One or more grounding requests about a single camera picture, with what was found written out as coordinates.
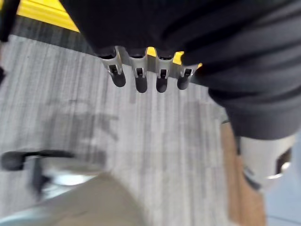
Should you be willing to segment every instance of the gray carpet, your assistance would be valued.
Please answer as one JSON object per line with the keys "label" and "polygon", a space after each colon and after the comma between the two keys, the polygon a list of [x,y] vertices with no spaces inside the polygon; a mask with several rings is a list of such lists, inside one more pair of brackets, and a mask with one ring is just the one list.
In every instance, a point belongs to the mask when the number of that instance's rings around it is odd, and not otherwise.
{"label": "gray carpet", "polygon": [[[55,148],[102,164],[132,192],[152,226],[231,226],[220,109],[206,89],[170,78],[145,94],[113,85],[98,58],[12,36],[0,89],[0,151]],[[0,172],[0,216],[34,203],[26,172]]]}

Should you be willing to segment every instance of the black fabric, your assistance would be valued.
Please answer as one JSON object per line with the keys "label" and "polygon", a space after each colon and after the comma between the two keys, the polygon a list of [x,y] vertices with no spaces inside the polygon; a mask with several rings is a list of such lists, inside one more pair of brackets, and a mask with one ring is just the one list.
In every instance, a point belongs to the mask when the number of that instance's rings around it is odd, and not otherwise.
{"label": "black fabric", "polygon": [[20,0],[4,0],[0,12],[0,41],[7,42],[13,29]]}
{"label": "black fabric", "polygon": [[185,51],[194,81],[237,136],[277,139],[301,124],[301,1],[61,0],[95,53],[110,46]]}
{"label": "black fabric", "polygon": [[112,59],[116,56],[115,46],[107,46],[107,47],[98,49],[98,51],[95,52],[95,54],[98,57],[101,57],[103,59]]}

